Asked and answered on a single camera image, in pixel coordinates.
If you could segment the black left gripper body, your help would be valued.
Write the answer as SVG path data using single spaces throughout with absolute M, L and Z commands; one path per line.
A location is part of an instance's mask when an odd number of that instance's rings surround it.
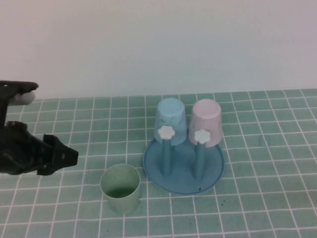
M 0 128 L 0 172 L 21 175 L 49 165 L 47 145 L 31 135 L 27 125 L 8 121 Z

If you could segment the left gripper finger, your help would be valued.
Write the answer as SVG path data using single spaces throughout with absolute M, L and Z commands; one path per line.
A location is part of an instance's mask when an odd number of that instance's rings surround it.
M 50 176 L 54 174 L 56 171 L 58 171 L 59 168 L 56 168 L 54 166 L 44 165 L 43 167 L 39 168 L 37 170 L 37 175 L 39 176 Z
M 71 167 L 77 164 L 79 153 L 63 144 L 57 136 L 45 134 L 44 143 L 47 145 L 46 157 L 50 167 Z

